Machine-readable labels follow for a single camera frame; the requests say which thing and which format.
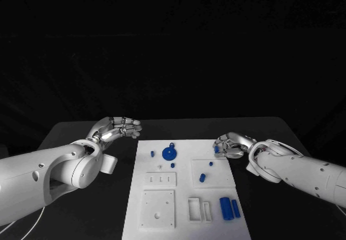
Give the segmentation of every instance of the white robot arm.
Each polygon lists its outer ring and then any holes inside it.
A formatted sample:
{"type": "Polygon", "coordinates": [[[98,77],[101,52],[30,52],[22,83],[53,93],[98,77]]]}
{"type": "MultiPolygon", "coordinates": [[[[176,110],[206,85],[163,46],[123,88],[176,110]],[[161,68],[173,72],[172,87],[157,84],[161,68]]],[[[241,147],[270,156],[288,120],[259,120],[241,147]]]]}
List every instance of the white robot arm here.
{"type": "Polygon", "coordinates": [[[294,188],[346,208],[346,167],[303,156],[278,141],[257,142],[234,132],[222,135],[212,147],[216,157],[236,159],[246,152],[246,170],[252,174],[274,183],[284,180],[294,188]]]}
{"type": "Polygon", "coordinates": [[[104,150],[117,138],[140,136],[140,124],[131,118],[105,117],[85,139],[0,159],[0,226],[84,189],[99,172],[112,174],[117,158],[104,150]]]}

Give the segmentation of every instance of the robotic hand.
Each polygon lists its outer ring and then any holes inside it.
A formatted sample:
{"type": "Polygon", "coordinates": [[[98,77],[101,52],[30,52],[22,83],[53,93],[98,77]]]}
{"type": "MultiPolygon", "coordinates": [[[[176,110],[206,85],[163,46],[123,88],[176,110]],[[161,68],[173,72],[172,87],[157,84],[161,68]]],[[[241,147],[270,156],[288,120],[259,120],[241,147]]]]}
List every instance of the robotic hand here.
{"type": "Polygon", "coordinates": [[[140,124],[131,118],[105,117],[85,139],[0,159],[0,226],[84,189],[99,172],[112,174],[117,158],[104,150],[120,137],[140,136],[140,124]]]}
{"type": "Polygon", "coordinates": [[[248,153],[246,170],[268,181],[281,180],[317,198],[346,208],[346,168],[303,154],[288,145],[268,139],[257,142],[229,132],[215,143],[215,156],[238,159],[248,153]]]}

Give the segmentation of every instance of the blue part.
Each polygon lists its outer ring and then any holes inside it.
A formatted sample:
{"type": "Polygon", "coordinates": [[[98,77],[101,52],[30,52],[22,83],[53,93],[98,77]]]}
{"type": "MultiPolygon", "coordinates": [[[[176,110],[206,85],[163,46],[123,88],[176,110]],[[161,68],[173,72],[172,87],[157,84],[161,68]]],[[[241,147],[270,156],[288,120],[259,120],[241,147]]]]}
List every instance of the blue part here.
{"type": "Polygon", "coordinates": [[[172,161],[177,156],[177,151],[174,149],[174,143],[172,142],[169,144],[169,147],[166,147],[161,151],[161,157],[167,160],[172,161]]]}
{"type": "Polygon", "coordinates": [[[238,204],[236,204],[236,200],[232,200],[232,209],[234,209],[234,215],[236,218],[241,217],[241,213],[239,213],[239,208],[238,208],[238,204]]]}
{"type": "Polygon", "coordinates": [[[235,219],[229,198],[222,197],[219,199],[219,204],[221,204],[223,220],[229,221],[229,220],[235,219]]]}
{"type": "Polygon", "coordinates": [[[202,173],[202,174],[200,174],[199,181],[203,183],[203,182],[205,182],[205,179],[206,179],[206,175],[202,173]]]}

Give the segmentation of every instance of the dark table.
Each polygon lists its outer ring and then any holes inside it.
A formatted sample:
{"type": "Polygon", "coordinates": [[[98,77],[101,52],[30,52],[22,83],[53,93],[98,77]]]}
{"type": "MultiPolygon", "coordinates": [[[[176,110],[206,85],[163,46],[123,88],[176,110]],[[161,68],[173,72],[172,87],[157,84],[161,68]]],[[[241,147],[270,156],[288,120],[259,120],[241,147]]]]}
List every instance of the dark table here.
{"type": "MultiPolygon", "coordinates": [[[[84,139],[94,124],[95,121],[58,123],[39,150],[84,139]]],[[[99,173],[85,189],[46,206],[26,239],[121,239],[138,140],[216,139],[228,132],[239,132],[258,141],[274,139],[310,155],[278,117],[143,120],[141,125],[140,138],[117,139],[105,151],[118,158],[112,175],[99,173]]],[[[249,173],[248,156],[229,159],[229,165],[252,240],[346,239],[346,216],[332,203],[284,182],[271,183],[249,173]]],[[[40,210],[20,219],[0,237],[20,240],[39,214],[40,210]]]]}

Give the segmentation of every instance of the white cable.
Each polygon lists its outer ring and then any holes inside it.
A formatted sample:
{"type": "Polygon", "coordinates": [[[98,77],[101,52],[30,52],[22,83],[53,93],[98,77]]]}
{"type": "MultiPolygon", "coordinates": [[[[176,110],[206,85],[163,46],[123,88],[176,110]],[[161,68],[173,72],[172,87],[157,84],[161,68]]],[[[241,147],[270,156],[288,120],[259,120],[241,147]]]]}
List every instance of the white cable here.
{"type": "Polygon", "coordinates": [[[345,213],[345,211],[340,209],[340,207],[337,206],[337,208],[339,208],[339,210],[340,210],[340,212],[343,213],[343,215],[346,216],[346,213],[345,213]]]}
{"type": "Polygon", "coordinates": [[[14,222],[16,222],[16,221],[13,221],[13,222],[10,223],[10,225],[0,231],[0,234],[6,231],[6,229],[13,225],[14,222]]]}
{"type": "Polygon", "coordinates": [[[39,220],[40,220],[40,218],[42,218],[43,210],[45,210],[45,207],[42,208],[42,212],[40,212],[40,215],[39,215],[39,217],[37,217],[37,221],[36,221],[36,223],[33,224],[33,226],[32,226],[32,228],[30,228],[30,231],[35,229],[35,226],[36,226],[36,224],[37,224],[37,222],[39,222],[39,220]]]}

